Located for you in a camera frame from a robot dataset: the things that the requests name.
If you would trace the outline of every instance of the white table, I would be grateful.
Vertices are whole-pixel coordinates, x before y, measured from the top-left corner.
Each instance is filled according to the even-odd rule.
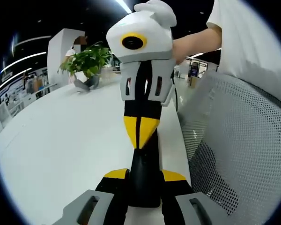
[[[0,172],[30,224],[51,225],[63,208],[95,189],[111,170],[130,168],[133,147],[126,133],[119,84],[78,93],[72,84],[35,101],[0,133]],[[190,183],[185,145],[171,102],[158,127],[162,167]],[[129,207],[126,225],[164,224],[161,208]]]

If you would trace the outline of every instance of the yellow panel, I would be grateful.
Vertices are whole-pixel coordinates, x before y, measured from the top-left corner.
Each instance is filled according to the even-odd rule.
[[[172,172],[168,170],[162,170],[164,180],[165,181],[178,181],[178,180],[186,180],[184,176],[177,172]]]
[[[127,169],[120,169],[120,170],[113,170],[110,171],[109,173],[105,174],[104,177],[108,178],[117,178],[117,179],[125,179],[125,174],[126,174]]]
[[[123,40],[126,38],[126,37],[136,37],[136,38],[139,38],[140,40],[142,40],[143,42],[143,46],[139,49],[136,49],[136,50],[140,50],[142,49],[143,47],[145,47],[147,45],[147,38],[145,36],[143,36],[142,34],[140,33],[137,33],[137,32],[129,32],[129,33],[126,33],[124,34],[122,37],[121,37],[121,43],[123,42]]]
[[[124,116],[124,123],[132,145],[136,149],[136,117]]]
[[[159,124],[159,120],[142,117],[140,121],[140,149],[144,147]]]

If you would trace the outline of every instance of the white robot head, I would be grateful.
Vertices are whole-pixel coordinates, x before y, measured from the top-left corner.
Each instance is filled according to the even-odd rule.
[[[129,14],[109,29],[106,39],[123,63],[172,58],[172,34],[176,16],[166,3],[150,0],[134,6]]]

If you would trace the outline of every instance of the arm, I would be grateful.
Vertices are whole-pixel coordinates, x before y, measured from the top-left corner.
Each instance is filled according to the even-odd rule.
[[[219,49],[222,45],[222,30],[214,25],[199,33],[187,35],[174,40],[173,54],[177,63],[183,62],[186,56],[207,53]]]

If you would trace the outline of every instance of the green plant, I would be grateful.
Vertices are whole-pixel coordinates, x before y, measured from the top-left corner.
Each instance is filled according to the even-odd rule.
[[[70,72],[71,75],[83,71],[85,76],[90,78],[92,75],[99,73],[110,58],[111,52],[109,48],[105,48],[100,42],[97,42],[83,52],[71,56],[60,65],[60,68],[62,71]]]

